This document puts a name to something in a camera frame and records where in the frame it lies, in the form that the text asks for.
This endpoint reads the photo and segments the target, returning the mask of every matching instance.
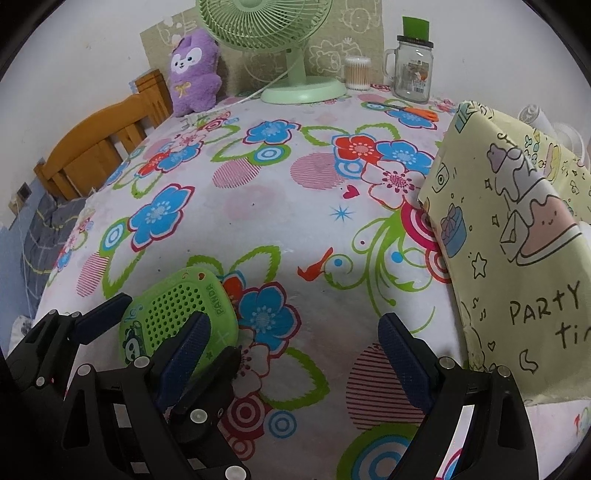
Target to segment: fan base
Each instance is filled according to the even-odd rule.
[[[303,85],[290,85],[289,80],[280,80],[265,89],[261,100],[265,103],[290,105],[331,100],[347,93],[344,83],[330,77],[306,77]]]

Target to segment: pillow with cartoon print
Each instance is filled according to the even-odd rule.
[[[526,403],[591,397],[590,189],[555,140],[463,102],[419,193],[470,367],[508,366]]]

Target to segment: glass jar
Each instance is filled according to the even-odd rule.
[[[392,93],[404,100],[427,103],[431,92],[433,42],[398,36],[398,48],[384,52],[384,75],[392,83]],[[388,56],[394,53],[394,77],[387,71]]]

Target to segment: blue flower print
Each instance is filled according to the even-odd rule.
[[[426,128],[427,130],[437,130],[437,125],[433,122],[415,115],[414,113],[404,112],[402,110],[388,110],[386,112],[389,116],[398,118],[398,121],[410,128]]]
[[[181,187],[171,183],[129,219],[127,227],[134,232],[131,248],[143,250],[154,240],[162,240],[174,233],[183,218],[183,207],[189,202],[195,187]]]
[[[290,154],[288,146],[276,145],[274,147],[259,148],[252,157],[257,164],[271,165],[285,160]]]
[[[264,142],[267,145],[281,145],[291,139],[291,130],[294,128],[299,130],[301,125],[286,120],[262,122],[248,130],[243,142],[246,144]]]
[[[288,340],[300,329],[297,310],[285,303],[287,295],[277,282],[244,291],[238,305],[242,326],[255,331],[255,342],[269,347],[271,357],[279,357],[287,348]]]
[[[109,178],[105,182],[105,185],[103,186],[103,188],[108,187],[109,185],[112,185],[117,180],[119,180],[119,178],[121,177],[121,175],[123,175],[123,172],[125,171],[125,169],[127,167],[129,167],[129,164],[130,163],[131,162],[129,160],[125,160],[124,162],[121,162],[119,164],[119,166],[117,167],[117,169],[109,176]]]
[[[174,170],[181,163],[197,157],[199,152],[201,152],[202,145],[203,143],[199,142],[196,145],[185,147],[179,152],[172,152],[168,157],[160,160],[158,166],[156,166],[156,170],[159,170],[162,173],[168,173],[169,171]]]
[[[426,152],[419,151],[417,147],[406,140],[378,142],[375,147],[382,154],[383,160],[399,161],[408,170],[419,171],[427,175],[431,169],[433,157]]]
[[[56,261],[57,271],[61,272],[64,268],[66,268],[68,263],[70,263],[71,258],[72,258],[72,250],[68,250],[66,252],[60,253],[60,256],[57,257],[57,261]]]

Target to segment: pink striped circle print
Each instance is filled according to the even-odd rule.
[[[76,292],[80,297],[87,297],[94,293],[103,278],[108,262],[109,259],[101,257],[98,252],[92,254],[86,260],[78,277],[78,285],[76,286]]]
[[[423,421],[423,412],[408,402],[378,343],[367,347],[353,364],[347,381],[346,400],[349,417],[361,430],[382,423]]]
[[[219,189],[235,189],[250,182],[260,170],[246,158],[229,160],[213,174],[213,184]]]
[[[291,178],[306,189],[330,190],[345,181],[335,170],[332,153],[312,153],[291,166]]]

